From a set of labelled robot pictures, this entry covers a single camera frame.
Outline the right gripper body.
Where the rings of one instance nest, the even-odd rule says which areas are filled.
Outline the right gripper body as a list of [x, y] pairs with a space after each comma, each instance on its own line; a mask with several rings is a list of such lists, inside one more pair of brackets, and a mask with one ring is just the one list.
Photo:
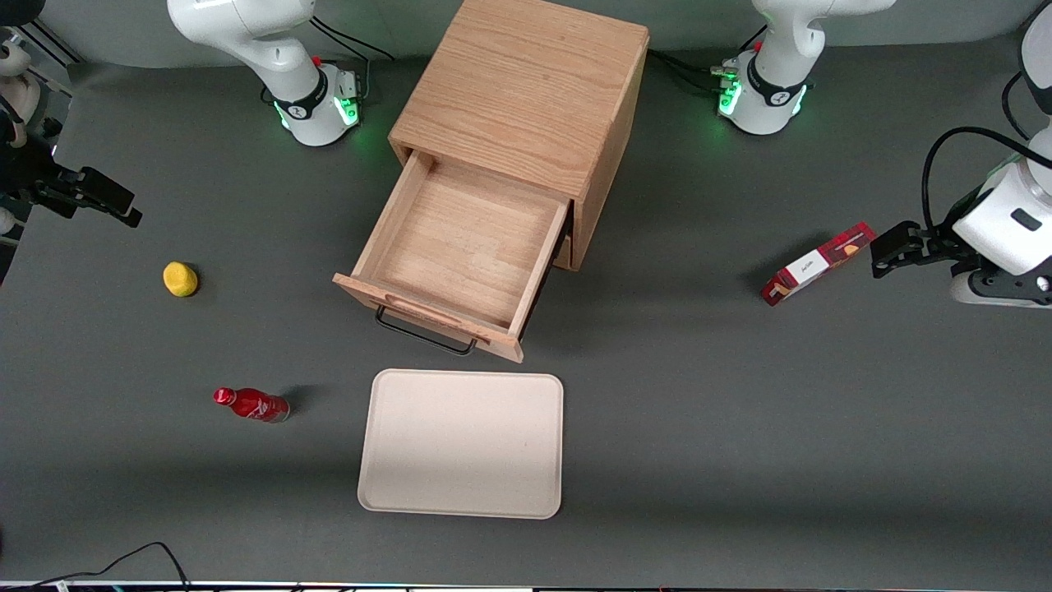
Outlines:
[[55, 201], [48, 196], [40, 196], [42, 187], [48, 187], [60, 177], [60, 166], [53, 161], [52, 148], [52, 143], [43, 138], [29, 138], [20, 147], [2, 140], [2, 195], [45, 207], [57, 215]]

